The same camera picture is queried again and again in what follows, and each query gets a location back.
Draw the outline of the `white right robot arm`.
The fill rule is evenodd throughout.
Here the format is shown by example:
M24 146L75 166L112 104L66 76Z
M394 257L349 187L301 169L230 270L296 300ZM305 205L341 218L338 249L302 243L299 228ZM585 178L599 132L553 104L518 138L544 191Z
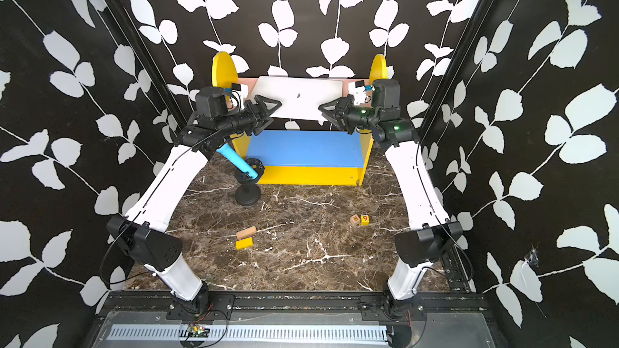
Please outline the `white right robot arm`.
M409 230L394 236L398 263L387 281L391 298L403 301L417 293L426 271L457 244L463 228L452 222L439 201L421 155L421 139L409 119L401 117L401 87L394 79L372 82L371 106L356 106L355 97L336 98L319 106L336 128L352 134L370 131L385 149L406 203Z

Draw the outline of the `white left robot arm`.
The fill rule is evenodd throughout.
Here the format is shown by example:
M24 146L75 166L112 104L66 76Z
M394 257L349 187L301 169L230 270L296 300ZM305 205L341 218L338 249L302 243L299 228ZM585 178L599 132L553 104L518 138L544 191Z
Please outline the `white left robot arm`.
M114 245L158 276L183 306L198 313L206 304L208 288L185 261L181 240L167 232L172 214L215 153L236 168L235 178L240 184L235 193L237 203L257 203L264 165L258 159L243 159L229 141L235 135L259 135L272 123L272 115L282 104L260 95L242 101L237 92L221 87L201 89L195 101L196 109L163 169L127 214L116 214L109 220L107 229Z

